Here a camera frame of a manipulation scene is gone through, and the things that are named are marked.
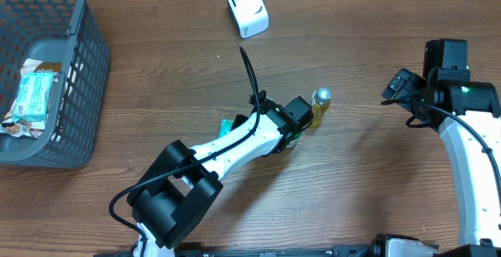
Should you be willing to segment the teal white tissue pack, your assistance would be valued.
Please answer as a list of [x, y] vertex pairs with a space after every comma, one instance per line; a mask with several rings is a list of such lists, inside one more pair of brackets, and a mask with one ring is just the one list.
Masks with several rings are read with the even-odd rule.
[[227, 135], [232, 130], [233, 120], [222, 119], [218, 130], [218, 138]]

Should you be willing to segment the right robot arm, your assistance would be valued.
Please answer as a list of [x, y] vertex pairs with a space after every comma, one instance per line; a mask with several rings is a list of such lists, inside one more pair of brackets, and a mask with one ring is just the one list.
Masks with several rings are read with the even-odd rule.
[[440, 251], [417, 238], [379, 234], [368, 256], [498, 256], [500, 254], [500, 100], [489, 82], [472, 81], [467, 41], [426, 42], [422, 74], [401, 69], [382, 93], [398, 104], [410, 129], [436, 131], [449, 157], [459, 213], [457, 246]]

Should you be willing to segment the yellow drink bottle grey cap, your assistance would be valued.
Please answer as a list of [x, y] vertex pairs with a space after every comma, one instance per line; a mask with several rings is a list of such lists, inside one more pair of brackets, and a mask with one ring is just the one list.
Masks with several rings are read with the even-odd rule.
[[312, 93], [311, 106], [313, 118], [306, 125], [306, 128], [318, 128], [324, 114], [330, 106], [331, 91], [328, 88], [319, 88]]

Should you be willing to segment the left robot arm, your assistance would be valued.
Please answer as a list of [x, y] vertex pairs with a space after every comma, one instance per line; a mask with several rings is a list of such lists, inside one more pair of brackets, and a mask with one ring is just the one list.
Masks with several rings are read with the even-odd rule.
[[222, 180], [256, 157], [293, 145], [313, 119], [310, 104], [298, 96], [281, 106], [261, 91], [252, 96], [250, 116], [209, 143], [167, 145], [127, 196], [140, 229], [134, 256], [168, 256], [200, 223], [220, 194]]

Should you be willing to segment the green white can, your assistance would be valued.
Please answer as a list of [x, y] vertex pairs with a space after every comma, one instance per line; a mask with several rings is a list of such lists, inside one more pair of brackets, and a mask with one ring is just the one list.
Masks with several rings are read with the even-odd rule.
[[301, 133], [299, 132], [299, 133], [297, 133], [297, 134], [294, 136], [294, 138], [293, 138], [293, 139], [292, 139], [292, 140], [291, 140], [291, 141], [290, 141], [290, 142], [286, 145], [286, 148], [292, 148], [292, 147], [294, 147], [294, 146], [297, 144], [297, 142], [298, 142], [298, 140], [300, 139], [300, 137], [301, 137]]

